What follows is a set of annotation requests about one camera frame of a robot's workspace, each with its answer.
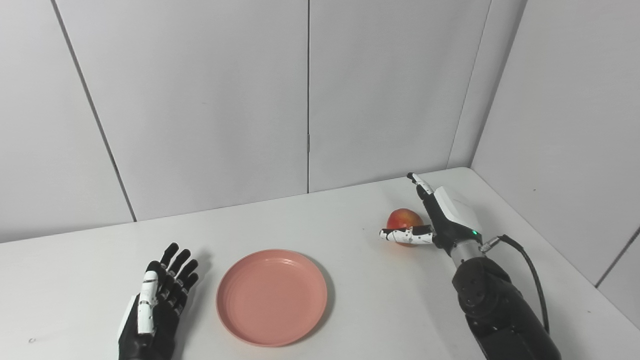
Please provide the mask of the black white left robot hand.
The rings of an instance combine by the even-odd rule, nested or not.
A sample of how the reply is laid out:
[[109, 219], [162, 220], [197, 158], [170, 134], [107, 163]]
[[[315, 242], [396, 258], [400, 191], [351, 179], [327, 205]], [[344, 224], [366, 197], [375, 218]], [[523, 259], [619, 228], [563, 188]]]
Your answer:
[[119, 326], [119, 360], [173, 358], [179, 323], [199, 280], [198, 266], [190, 250], [177, 243], [170, 243], [160, 260], [149, 262]]

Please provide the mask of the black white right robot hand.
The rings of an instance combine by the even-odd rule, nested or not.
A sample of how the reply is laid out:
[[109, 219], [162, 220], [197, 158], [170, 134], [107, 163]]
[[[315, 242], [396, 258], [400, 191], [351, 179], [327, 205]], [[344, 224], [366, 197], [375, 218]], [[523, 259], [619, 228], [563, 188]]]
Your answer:
[[482, 227], [462, 194], [444, 186], [432, 189], [418, 174], [406, 175], [430, 219], [430, 224], [403, 228], [382, 228], [381, 239], [400, 244], [434, 245], [450, 254], [459, 243], [473, 241], [482, 246]]

